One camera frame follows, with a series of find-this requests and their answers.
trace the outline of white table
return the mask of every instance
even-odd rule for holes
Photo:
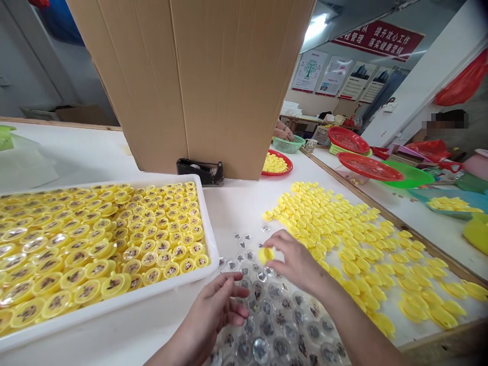
[[[47,187],[107,180],[134,180],[146,178],[149,174],[140,172],[132,156],[126,155],[126,141],[122,132],[11,125],[17,127],[15,133],[41,143],[41,152],[58,162],[55,168],[60,178],[47,184]],[[317,181],[326,189],[344,194],[352,204],[361,202],[302,153],[289,155],[289,158],[294,169],[285,176],[262,177],[259,182],[226,180],[224,187],[204,189],[213,231],[222,256],[235,258],[241,251],[233,239],[236,231],[253,236],[251,248],[257,248],[258,243],[269,236],[269,233],[260,230],[261,215],[277,205],[278,197],[284,191],[290,191],[291,184],[296,180]],[[271,228],[276,230],[280,225],[273,221]],[[337,253],[335,256],[331,260],[337,262]],[[205,283],[202,280],[185,285],[25,347],[8,351],[0,355],[0,364],[39,364],[40,359],[42,364],[50,366],[143,364],[171,337]],[[464,306],[470,312],[470,317],[465,322],[479,319],[485,311],[482,304],[473,300]],[[398,319],[394,342],[397,346],[439,332],[433,323],[423,324],[421,327],[413,325],[400,314],[394,302],[385,312],[392,319]]]
[[[315,149],[314,155],[332,169],[342,167],[347,170],[337,156],[327,149]],[[433,212],[421,202],[411,202],[411,196],[405,190],[387,186],[377,180],[370,179],[358,188],[407,225],[415,228],[450,257],[488,280],[488,256],[469,245],[462,237],[466,221]]]

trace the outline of white plastic tray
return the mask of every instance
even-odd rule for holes
[[[205,204],[205,198],[203,197],[202,183],[198,175],[158,174],[156,178],[152,178],[151,180],[94,182],[90,184],[82,184],[76,186],[89,188],[92,186],[96,186],[98,184],[105,185],[105,184],[129,183],[135,188],[145,188],[149,185],[156,185],[156,187],[161,187],[167,184],[185,183],[188,181],[195,182],[195,185],[197,187],[198,203],[200,205],[199,209],[200,209],[200,214],[202,216],[201,217],[202,227],[205,234],[205,245],[207,249],[206,254],[210,258],[210,265],[204,268],[197,269],[190,273],[181,274],[169,280],[164,280],[162,282],[158,282],[147,287],[139,288],[135,291],[126,293],[124,295],[117,296],[112,299],[96,303],[94,305],[91,305],[83,309],[78,309],[76,311],[73,311],[72,313],[61,315],[59,317],[46,320],[42,323],[6,335],[0,338],[0,353],[15,347],[22,346],[26,343],[35,341],[39,338],[48,336],[50,334],[64,330],[66,328],[72,327],[86,320],[126,307],[135,302],[161,294],[165,291],[169,291],[179,286],[200,280],[212,274],[219,266],[219,252],[217,251],[214,232],[212,230],[212,225],[210,224],[210,218],[208,216],[207,206]],[[39,192],[44,190],[52,191],[58,188],[69,188],[69,187],[73,187],[73,185],[63,186],[63,187],[49,187],[45,189],[35,189],[35,190],[28,190],[24,192]],[[23,192],[2,192],[2,194],[18,194],[18,193],[23,193]]]

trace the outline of green plastic basket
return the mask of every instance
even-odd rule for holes
[[[339,147],[337,145],[334,145],[332,142],[330,143],[329,152],[331,154],[334,154],[334,155],[337,155],[338,153],[353,153],[353,154],[358,154],[357,152],[349,151],[349,150],[346,150],[346,149],[344,149],[342,147]],[[363,155],[363,156],[369,158],[371,155],[373,155],[373,150],[370,149],[366,154],[358,154],[358,155]]]
[[[16,130],[11,126],[0,126],[0,151],[14,148],[10,131]]]
[[[293,142],[282,140],[278,137],[273,137],[273,147],[281,151],[282,153],[294,154],[300,149],[303,145],[305,145],[305,140],[302,139],[300,136],[295,136]]]

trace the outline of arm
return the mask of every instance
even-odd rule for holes
[[[276,133],[279,133],[282,136],[285,136],[286,138],[280,137]],[[291,130],[288,127],[286,127],[286,125],[283,122],[281,122],[279,119],[276,122],[276,127],[274,129],[274,136],[279,137],[279,138],[283,138],[284,140],[287,140],[287,141],[293,141],[295,139]]]
[[[285,257],[285,262],[268,261],[267,266],[284,275],[324,305],[353,365],[407,365],[400,351],[362,312],[342,286],[286,230],[274,233],[264,246],[275,247]]]
[[[231,299],[249,296],[248,289],[234,283],[242,277],[241,272],[227,272],[206,285],[175,334],[144,366],[202,365],[221,329],[226,325],[242,326],[249,316],[244,305]]]

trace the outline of wooden table edge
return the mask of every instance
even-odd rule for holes
[[[23,123],[23,124],[30,124],[30,125],[42,125],[42,126],[84,128],[84,129],[92,129],[92,130],[122,131],[122,127],[119,126],[88,125],[88,124],[80,124],[75,122],[62,122],[62,121],[52,121],[52,120],[44,120],[44,119],[0,117],[0,122],[13,122],[13,123]]]
[[[405,224],[396,215],[388,211],[381,204],[376,202],[373,198],[361,191],[351,182],[344,179],[335,170],[330,168],[319,158],[309,153],[303,148],[300,151],[316,163],[320,168],[325,170],[335,180],[345,186],[349,191],[354,193],[362,201],[366,202],[370,207],[376,207],[381,211],[381,215],[387,220],[390,220],[400,230],[408,230],[415,240],[420,241],[425,245],[425,250],[435,256],[444,260],[449,269],[459,278],[474,282],[488,288],[488,282],[473,273],[470,269],[457,262],[450,257],[443,250],[438,248],[435,244]],[[471,355],[480,352],[484,349],[484,340],[488,338],[488,317],[475,320],[466,324],[458,325],[451,330],[441,331],[431,336],[425,337],[418,341],[412,341],[399,347],[399,349],[407,355],[407,357],[418,365],[431,365],[443,359],[453,358],[461,355]]]

